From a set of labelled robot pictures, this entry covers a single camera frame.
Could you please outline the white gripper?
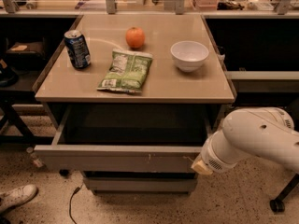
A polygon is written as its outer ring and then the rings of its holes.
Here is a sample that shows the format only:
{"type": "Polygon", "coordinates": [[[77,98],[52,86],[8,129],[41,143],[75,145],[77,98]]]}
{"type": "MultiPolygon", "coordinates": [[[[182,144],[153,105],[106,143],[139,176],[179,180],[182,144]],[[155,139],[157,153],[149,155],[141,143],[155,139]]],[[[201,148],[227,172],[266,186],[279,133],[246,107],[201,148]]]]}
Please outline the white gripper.
{"type": "Polygon", "coordinates": [[[193,170],[199,175],[212,175],[213,172],[225,173],[236,166],[235,162],[226,161],[229,154],[230,144],[225,137],[212,135],[205,141],[200,157],[194,161],[193,170]]]}

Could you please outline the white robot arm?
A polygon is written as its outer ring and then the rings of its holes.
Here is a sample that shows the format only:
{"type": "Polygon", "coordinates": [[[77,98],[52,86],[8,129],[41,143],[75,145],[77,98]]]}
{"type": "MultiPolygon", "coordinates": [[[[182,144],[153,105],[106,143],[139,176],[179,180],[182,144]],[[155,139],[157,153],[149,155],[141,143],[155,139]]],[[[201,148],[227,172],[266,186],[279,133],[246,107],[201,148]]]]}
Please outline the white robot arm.
{"type": "Polygon", "coordinates": [[[229,113],[205,141],[192,168],[200,175],[225,173],[250,156],[299,172],[299,132],[286,111],[259,107],[229,113]]]}

